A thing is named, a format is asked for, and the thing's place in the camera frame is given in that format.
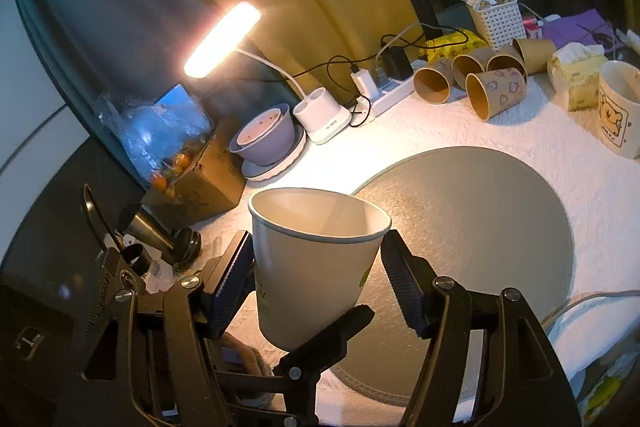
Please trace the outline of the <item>white paper cup green print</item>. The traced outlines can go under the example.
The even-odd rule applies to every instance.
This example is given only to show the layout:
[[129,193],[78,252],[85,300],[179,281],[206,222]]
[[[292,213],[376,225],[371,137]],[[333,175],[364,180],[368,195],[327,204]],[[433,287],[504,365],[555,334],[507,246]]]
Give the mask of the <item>white paper cup green print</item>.
[[259,328],[291,352],[356,305],[392,218],[318,188],[268,188],[252,216]]

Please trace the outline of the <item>brown paper cup leftmost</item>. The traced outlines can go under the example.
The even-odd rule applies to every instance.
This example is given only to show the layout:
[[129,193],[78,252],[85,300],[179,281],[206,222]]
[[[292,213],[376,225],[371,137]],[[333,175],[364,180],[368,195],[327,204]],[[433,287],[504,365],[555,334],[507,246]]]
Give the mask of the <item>brown paper cup leftmost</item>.
[[413,75],[413,87],[416,94],[427,103],[446,103],[454,87],[454,73],[449,58],[440,58],[418,69]]

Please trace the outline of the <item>brown paper cup rightmost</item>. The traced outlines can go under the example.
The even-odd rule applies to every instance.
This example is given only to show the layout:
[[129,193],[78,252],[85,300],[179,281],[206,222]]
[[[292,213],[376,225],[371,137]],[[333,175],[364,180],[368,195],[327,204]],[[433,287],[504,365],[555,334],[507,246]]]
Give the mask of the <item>brown paper cup rightmost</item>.
[[550,39],[514,39],[512,43],[521,55],[528,75],[543,72],[556,51],[556,46]]

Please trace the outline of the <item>round grey mat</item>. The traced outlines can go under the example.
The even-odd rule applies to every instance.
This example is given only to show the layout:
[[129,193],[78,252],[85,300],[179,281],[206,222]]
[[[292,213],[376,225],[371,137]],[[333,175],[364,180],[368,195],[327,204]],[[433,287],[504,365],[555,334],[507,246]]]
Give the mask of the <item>round grey mat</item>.
[[[518,158],[483,147],[430,150],[390,166],[355,194],[390,215],[414,255],[469,291],[518,288],[539,320],[568,296],[570,222],[549,183]],[[332,372],[360,395],[405,405],[428,343],[407,326],[382,262],[374,262],[360,301],[375,316]]]

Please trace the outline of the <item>brown cardboard box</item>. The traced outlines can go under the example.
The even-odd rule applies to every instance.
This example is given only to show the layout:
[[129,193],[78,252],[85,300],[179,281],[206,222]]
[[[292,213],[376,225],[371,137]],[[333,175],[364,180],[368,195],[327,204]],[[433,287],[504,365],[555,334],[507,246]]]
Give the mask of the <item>brown cardboard box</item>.
[[198,156],[165,192],[150,187],[142,205],[166,228],[175,230],[196,225],[239,204],[245,187],[241,158],[229,150],[240,129],[238,118],[221,118]]

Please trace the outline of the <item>white scalloped plate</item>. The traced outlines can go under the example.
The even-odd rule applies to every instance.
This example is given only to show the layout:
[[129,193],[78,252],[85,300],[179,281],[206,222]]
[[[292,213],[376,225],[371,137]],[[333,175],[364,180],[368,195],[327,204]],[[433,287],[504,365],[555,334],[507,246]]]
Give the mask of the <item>white scalloped plate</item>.
[[280,176],[281,173],[292,167],[297,159],[302,156],[307,142],[307,133],[300,124],[294,124],[294,131],[294,143],[291,150],[280,160],[265,166],[258,166],[254,162],[244,160],[241,168],[242,176],[247,181],[262,182]]

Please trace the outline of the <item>purple bowl with pink lid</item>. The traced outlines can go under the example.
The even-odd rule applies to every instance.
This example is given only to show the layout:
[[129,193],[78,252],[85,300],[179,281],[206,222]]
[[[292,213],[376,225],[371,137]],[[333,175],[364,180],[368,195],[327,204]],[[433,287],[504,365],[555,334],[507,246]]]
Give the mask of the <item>purple bowl with pink lid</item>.
[[280,103],[254,117],[229,143],[231,153],[265,166],[280,160],[294,143],[290,106]]

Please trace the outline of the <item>plastic bag of fruit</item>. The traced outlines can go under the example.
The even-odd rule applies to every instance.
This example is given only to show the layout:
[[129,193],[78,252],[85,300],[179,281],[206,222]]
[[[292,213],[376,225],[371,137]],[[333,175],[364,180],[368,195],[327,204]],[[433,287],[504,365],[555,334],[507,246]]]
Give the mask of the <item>plastic bag of fruit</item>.
[[116,136],[145,186],[158,191],[181,176],[215,129],[200,101],[180,83],[154,102],[113,100],[104,92],[96,116]]

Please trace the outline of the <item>white desk lamp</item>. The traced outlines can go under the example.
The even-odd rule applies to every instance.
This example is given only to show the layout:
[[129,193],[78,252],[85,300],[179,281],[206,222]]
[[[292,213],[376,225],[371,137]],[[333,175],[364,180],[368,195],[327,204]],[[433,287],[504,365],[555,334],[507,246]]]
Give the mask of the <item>white desk lamp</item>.
[[242,47],[261,19],[262,13],[246,1],[232,5],[194,44],[183,64],[184,75],[203,79],[216,69],[226,68],[236,77],[285,83],[297,95],[292,114],[308,138],[317,145],[328,143],[348,127],[352,114],[328,88],[305,88],[283,67]]

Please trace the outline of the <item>white USB charger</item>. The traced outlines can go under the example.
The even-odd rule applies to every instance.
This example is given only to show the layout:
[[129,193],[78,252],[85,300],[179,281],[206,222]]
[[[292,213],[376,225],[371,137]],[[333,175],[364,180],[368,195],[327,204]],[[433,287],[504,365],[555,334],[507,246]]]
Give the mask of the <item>white USB charger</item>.
[[380,91],[378,91],[378,86],[375,84],[371,73],[367,69],[359,68],[357,65],[352,64],[352,66],[350,66],[350,75],[362,96],[368,98],[370,101],[378,98]]

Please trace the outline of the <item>yellow snack packet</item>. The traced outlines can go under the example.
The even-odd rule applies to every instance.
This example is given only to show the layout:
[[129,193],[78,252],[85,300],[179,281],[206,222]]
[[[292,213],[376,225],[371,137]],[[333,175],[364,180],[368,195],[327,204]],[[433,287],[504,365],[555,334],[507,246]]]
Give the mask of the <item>yellow snack packet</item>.
[[457,29],[450,34],[436,39],[427,40],[422,44],[419,56],[427,63],[440,58],[453,60],[460,54],[465,54],[479,48],[486,48],[487,42],[469,29]]

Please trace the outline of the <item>white lattice basket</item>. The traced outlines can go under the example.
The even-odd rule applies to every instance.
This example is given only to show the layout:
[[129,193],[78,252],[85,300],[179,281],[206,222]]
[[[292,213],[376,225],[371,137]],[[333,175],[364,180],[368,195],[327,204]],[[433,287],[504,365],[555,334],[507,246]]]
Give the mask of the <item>white lattice basket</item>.
[[525,38],[518,0],[461,0],[471,15],[476,32],[495,51]]

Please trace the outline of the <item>white ceramic bear mug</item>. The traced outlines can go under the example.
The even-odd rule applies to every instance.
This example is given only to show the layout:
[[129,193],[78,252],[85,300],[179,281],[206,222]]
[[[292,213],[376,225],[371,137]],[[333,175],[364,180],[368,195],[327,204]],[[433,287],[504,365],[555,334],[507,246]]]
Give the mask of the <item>white ceramic bear mug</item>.
[[598,128],[602,143],[617,155],[639,157],[640,70],[622,61],[607,61],[600,68]]

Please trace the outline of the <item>pink small box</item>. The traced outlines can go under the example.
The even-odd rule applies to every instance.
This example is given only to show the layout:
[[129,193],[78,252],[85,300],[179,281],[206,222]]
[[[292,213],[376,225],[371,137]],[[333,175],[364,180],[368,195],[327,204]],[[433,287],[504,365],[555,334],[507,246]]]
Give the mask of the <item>pink small box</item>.
[[523,27],[526,32],[527,39],[541,39],[542,29],[538,20],[534,16],[524,17],[522,19]]

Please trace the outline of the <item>black scissors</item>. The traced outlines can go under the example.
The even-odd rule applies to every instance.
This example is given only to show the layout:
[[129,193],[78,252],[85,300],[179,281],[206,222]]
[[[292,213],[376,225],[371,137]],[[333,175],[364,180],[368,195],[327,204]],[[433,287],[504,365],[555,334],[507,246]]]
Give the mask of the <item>black scissors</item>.
[[579,42],[586,46],[602,46],[604,53],[612,52],[617,46],[615,31],[609,23],[603,23],[596,28],[589,28],[578,24],[577,27],[584,32]]

